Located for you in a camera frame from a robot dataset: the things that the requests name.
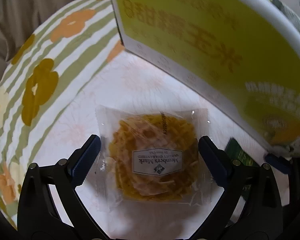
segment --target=blue gripper pad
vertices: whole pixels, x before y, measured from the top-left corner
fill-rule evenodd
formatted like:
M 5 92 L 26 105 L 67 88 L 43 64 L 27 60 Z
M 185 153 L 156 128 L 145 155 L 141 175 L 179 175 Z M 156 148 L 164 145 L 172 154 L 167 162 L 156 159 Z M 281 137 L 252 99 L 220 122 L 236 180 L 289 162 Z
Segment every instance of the blue gripper pad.
M 82 185 L 101 149 L 101 140 L 91 135 L 80 149 L 76 149 L 68 159 L 68 173 L 72 177 L 73 188 Z

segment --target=transparent plastic wrapper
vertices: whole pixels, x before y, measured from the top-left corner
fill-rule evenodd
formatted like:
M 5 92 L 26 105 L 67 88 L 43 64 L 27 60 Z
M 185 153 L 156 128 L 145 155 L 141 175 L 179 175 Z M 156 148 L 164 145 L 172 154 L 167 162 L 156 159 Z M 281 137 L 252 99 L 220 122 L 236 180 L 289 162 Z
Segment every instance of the transparent plastic wrapper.
M 109 209 L 121 200 L 210 201 L 210 173 L 198 152 L 207 133 L 207 110 L 129 114 L 100 107 L 96 186 Z

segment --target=food item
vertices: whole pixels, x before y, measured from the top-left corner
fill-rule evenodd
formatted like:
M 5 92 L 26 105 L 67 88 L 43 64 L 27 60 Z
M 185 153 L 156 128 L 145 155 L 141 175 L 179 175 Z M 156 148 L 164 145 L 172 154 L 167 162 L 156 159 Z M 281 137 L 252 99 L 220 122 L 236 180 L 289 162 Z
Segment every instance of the food item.
M 111 170 L 115 171 L 117 188 L 125 196 L 167 201 L 191 193 L 199 169 L 198 141 L 191 123 L 161 112 L 128 117 L 120 120 L 119 126 L 109 152 L 115 160 Z M 149 164 L 156 166 L 156 173 L 146 171 Z M 146 174 L 141 174 L 140 168 L 145 168 Z

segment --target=green object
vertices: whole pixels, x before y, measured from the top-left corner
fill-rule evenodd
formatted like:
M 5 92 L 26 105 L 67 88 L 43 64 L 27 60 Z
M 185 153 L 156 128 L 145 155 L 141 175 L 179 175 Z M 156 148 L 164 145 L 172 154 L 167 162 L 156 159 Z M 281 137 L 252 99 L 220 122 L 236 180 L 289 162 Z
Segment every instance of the green object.
M 241 146 L 234 138 L 230 138 L 225 152 L 231 160 L 237 159 L 246 166 L 260 167 L 244 150 L 242 150 Z M 243 188 L 241 195 L 245 201 L 247 201 L 249 197 L 250 188 L 251 185 L 246 185 Z

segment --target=tablecloth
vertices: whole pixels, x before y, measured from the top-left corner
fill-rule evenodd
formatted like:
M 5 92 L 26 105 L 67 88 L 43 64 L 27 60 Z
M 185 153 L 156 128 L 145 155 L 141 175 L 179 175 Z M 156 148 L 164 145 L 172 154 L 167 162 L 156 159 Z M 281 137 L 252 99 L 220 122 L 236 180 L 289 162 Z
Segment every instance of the tablecloth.
M 264 149 L 211 103 L 149 62 L 124 50 L 110 0 L 76 0 L 52 15 L 26 41 L 0 82 L 0 209 L 17 227 L 17 208 L 28 165 L 68 158 L 99 134 L 95 109 L 132 113 L 208 111 L 206 135 L 220 149 L 234 137 L 258 164 Z M 96 191 L 96 164 L 76 188 L 86 208 L 111 238 L 180 239 L 204 221 L 223 192 L 212 182 L 203 206 L 123 201 L 105 210 Z M 282 203 L 288 179 L 274 170 Z M 65 223 L 71 224 L 50 187 Z M 233 219 L 242 208 L 243 199 Z

